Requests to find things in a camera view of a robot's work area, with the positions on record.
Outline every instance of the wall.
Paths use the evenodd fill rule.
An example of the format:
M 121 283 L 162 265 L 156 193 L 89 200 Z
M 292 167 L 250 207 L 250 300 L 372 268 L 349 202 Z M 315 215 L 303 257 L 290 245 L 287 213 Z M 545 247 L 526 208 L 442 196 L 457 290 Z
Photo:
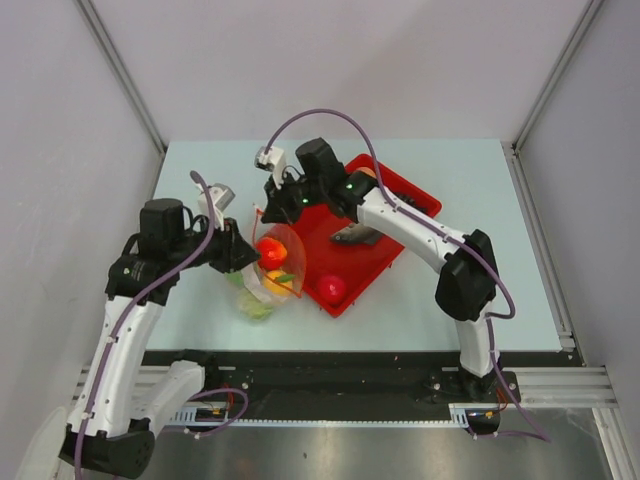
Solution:
M 72 1 L 0 7 L 0 478 L 68 405 L 159 159 Z
M 164 140 L 513 140 L 587 0 L 95 0 Z M 335 119 L 309 132 L 354 137 Z
M 578 339 L 640 447 L 640 3 L 605 4 L 523 150 Z

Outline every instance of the floor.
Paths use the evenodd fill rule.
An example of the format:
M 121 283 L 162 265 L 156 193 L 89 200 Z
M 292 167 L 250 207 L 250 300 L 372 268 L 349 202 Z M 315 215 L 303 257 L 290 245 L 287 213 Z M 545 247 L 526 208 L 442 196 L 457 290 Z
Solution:
M 458 429 L 241 427 L 199 441 L 165 434 L 141 479 L 613 478 L 590 410 L 535 416 L 552 445 L 508 437 L 474 442 Z M 509 428 L 524 428 L 517 412 L 506 412 Z

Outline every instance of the purple cable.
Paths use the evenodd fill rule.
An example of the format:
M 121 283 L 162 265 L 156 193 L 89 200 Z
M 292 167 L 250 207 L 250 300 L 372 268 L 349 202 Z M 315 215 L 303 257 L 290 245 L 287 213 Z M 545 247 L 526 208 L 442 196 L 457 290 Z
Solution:
M 375 152 L 375 150 L 373 148 L 373 144 L 371 143 L 371 139 L 369 138 L 367 133 L 364 131 L 364 129 L 358 124 L 358 122 L 356 122 L 349 115 L 347 115 L 345 113 L 342 113 L 342 112 L 339 112 L 338 110 L 330 109 L 330 108 L 314 108 L 314 109 L 311 109 L 311 110 L 306 110 L 304 112 L 301 112 L 301 113 L 291 117 L 289 120 L 284 122 L 282 124 L 282 126 L 280 128 L 278 128 L 278 130 L 275 131 L 275 133 L 271 136 L 271 138 L 267 142 L 267 145 L 265 147 L 265 152 L 268 152 L 271 149 L 271 147 L 273 146 L 273 143 L 276 141 L 278 136 L 280 136 L 280 134 L 285 130 L 285 128 L 287 128 L 293 122 L 295 122 L 296 120 L 298 120 L 300 118 L 306 117 L 308 115 L 314 115 L 314 114 L 317 114 L 317 113 L 325 113 L 325 114 L 328 114 L 328 115 L 334 115 L 336 117 L 340 117 L 343 120 L 346 120 L 347 122 L 349 122 L 358 131 L 358 133 L 360 133 L 360 136 L 362 137 L 362 139 L 364 140 L 364 143 L 366 143 L 367 148 L 369 149 L 369 154 L 371 155 L 371 159 L 373 160 L 373 166 L 374 166 L 374 169 L 376 171 L 376 178 L 378 180 L 378 186 L 380 187 L 380 192 L 382 193 L 382 196 L 385 199 L 385 201 L 389 205 L 391 205 L 391 207 L 393 207 L 394 209 L 396 209 L 399 212 L 403 213 L 404 215 L 406 215 L 407 217 L 411 218 L 412 220 L 418 222 L 420 225 L 422 225 L 422 226 L 426 227 L 427 229 L 431 230 L 433 233 L 435 233 L 436 235 L 441 237 L 445 242 L 451 242 L 456 247 L 461 248 L 463 251 L 465 251 L 466 253 L 471 255 L 471 257 L 473 257 L 474 260 L 476 260 L 480 265 L 482 265 L 482 268 L 484 268 L 486 270 L 486 272 L 489 274 L 489 276 L 491 276 L 491 278 L 496 283 L 496 285 L 498 285 L 498 288 L 500 289 L 500 291 L 504 295 L 504 298 L 506 299 L 507 304 L 509 306 L 509 313 L 488 312 L 486 314 L 487 327 L 488 327 L 488 330 L 489 330 L 489 345 L 490 345 L 489 357 L 491 359 L 491 363 L 493 365 L 493 368 L 494 368 L 494 370 L 496 372 L 496 376 L 498 377 L 498 380 L 500 381 L 500 384 L 503 386 L 503 388 L 505 389 L 505 391 L 509 395 L 509 398 L 511 399 L 513 404 L 516 406 L 516 408 L 518 409 L 520 414 L 527 421 L 527 423 L 529 423 L 529 425 L 539 433 L 539 435 L 536 435 L 536 434 L 532 434 L 532 433 L 528 433 L 528 432 L 504 432 L 504 434 L 499 434 L 499 435 L 515 436 L 515 434 L 518 434 L 520 436 L 533 436 L 534 438 L 539 438 L 540 440 L 551 442 L 551 439 L 544 433 L 542 428 L 525 411 L 525 409 L 522 408 L 522 405 L 520 405 L 520 402 L 518 402 L 516 397 L 513 395 L 513 393 L 509 389 L 509 386 L 507 385 L 507 382 L 506 382 L 504 376 L 502 375 L 502 371 L 500 370 L 500 366 L 498 365 L 498 361 L 495 358 L 495 334 L 494 334 L 494 331 L 493 331 L 493 324 L 491 322 L 491 318 L 490 317 L 502 318 L 502 319 L 508 320 L 508 319 L 511 319 L 511 318 L 516 316 L 516 305 L 515 305 L 515 302 L 513 301 L 513 297 L 511 296 L 511 294 L 509 293 L 509 290 L 507 289 L 507 286 L 504 284 L 502 279 L 498 276 L 498 273 L 491 267 L 491 265 L 489 265 L 487 263 L 487 261 L 484 258 L 482 258 L 482 256 L 480 254 L 478 254 L 475 250 L 473 250 L 471 247 L 465 245 L 463 242 L 460 242 L 459 240 L 457 240 L 455 238 L 449 237 L 445 232 L 443 232 L 440 229 L 434 227 L 429 222 L 425 221 L 421 216 L 416 215 L 413 212 L 403 208 L 401 205 L 397 205 L 393 201 L 393 199 L 391 198 L 391 196 L 387 192 L 387 189 L 385 188 L 384 183 L 382 181 L 382 174 L 380 172 L 380 164 L 379 164 L 379 161 L 378 161 L 378 157 L 376 156 L 376 152 Z
M 207 199 L 207 210 L 208 210 L 209 218 L 211 219 L 215 218 L 215 212 L 213 208 L 213 199 L 211 198 L 211 193 L 209 192 L 207 183 L 200 176 L 200 174 L 198 174 L 198 172 L 195 172 L 192 170 L 190 173 L 190 176 L 195 183 L 199 184 L 202 187 L 204 195 Z M 129 304 L 120 314 L 120 317 L 118 317 L 118 321 L 116 322 L 115 326 L 113 327 L 113 330 L 111 331 L 111 335 L 110 335 L 111 337 L 113 338 L 117 337 L 120 331 L 120 328 L 122 328 L 122 325 L 124 324 L 125 320 L 127 319 L 131 311 L 134 309 L 134 307 L 138 304 L 140 300 L 146 297 L 152 290 L 154 290 L 155 288 L 159 287 L 164 282 L 169 280 L 171 277 L 173 277 L 177 273 L 180 273 L 181 270 L 184 270 L 185 267 L 187 267 L 191 262 L 193 262 L 198 257 L 198 255 L 200 255 L 204 251 L 204 249 L 207 248 L 207 245 L 209 245 L 209 242 L 213 237 L 213 230 L 215 228 L 214 224 L 215 222 L 213 221 L 209 222 L 209 228 L 207 229 L 207 233 L 204 237 L 204 240 L 202 240 L 202 243 L 198 245 L 198 248 L 196 248 L 191 255 L 185 258 L 179 265 L 177 265 L 176 267 L 172 268 L 167 273 L 162 275 L 160 278 L 151 282 L 148 286 L 142 289 L 140 293 L 138 293 L 138 295 L 136 295 L 131 299 Z M 102 377 L 104 376 L 104 371 L 106 369 L 107 361 L 109 359 L 109 354 L 111 353 L 112 348 L 113 348 L 113 343 L 107 343 L 107 345 L 104 348 L 104 351 L 102 352 L 102 357 L 100 357 L 100 363 L 98 364 L 96 375 L 93 379 L 93 385 L 91 386 L 91 390 L 89 391 L 89 396 L 87 398 L 87 405 L 84 410 L 84 413 L 86 413 L 87 415 L 91 415 L 91 410 L 93 409 L 93 405 L 95 403 L 96 397 L 98 396 L 98 389 L 100 388 L 100 382 L 102 381 Z M 80 428 L 78 429 L 78 437 L 76 439 L 76 448 L 73 456 L 76 480 L 82 480 L 82 446 L 84 443 L 85 434 L 87 433 L 88 424 L 89 424 L 89 419 L 85 418 L 80 423 Z
M 240 417 L 242 417 L 242 415 L 244 415 L 244 413 L 247 411 L 247 408 L 249 408 L 249 396 L 245 392 L 243 392 L 242 390 L 239 390 L 237 388 L 218 388 L 216 390 L 209 390 L 207 392 L 200 392 L 200 393 L 194 395 L 193 397 L 191 397 L 189 399 L 189 401 L 192 402 L 194 400 L 198 400 L 199 398 L 209 397 L 211 395 L 215 395 L 215 394 L 218 394 L 218 393 L 237 393 L 238 395 L 240 395 L 242 397 L 242 400 L 243 400 L 242 408 L 240 409 L 240 412 L 235 417 L 230 418 L 226 422 L 222 423 L 220 426 L 215 427 L 213 430 L 211 430 L 209 432 L 199 433 L 200 438 L 210 437 L 211 435 L 214 435 L 214 434 L 219 433 L 219 432 L 221 432 L 223 430 L 226 430 L 227 428 L 229 428 L 229 426 L 233 422 L 235 422 Z M 169 432 L 169 433 L 184 433 L 184 428 L 179 428 L 179 427 L 167 428 L 165 430 L 167 432 Z

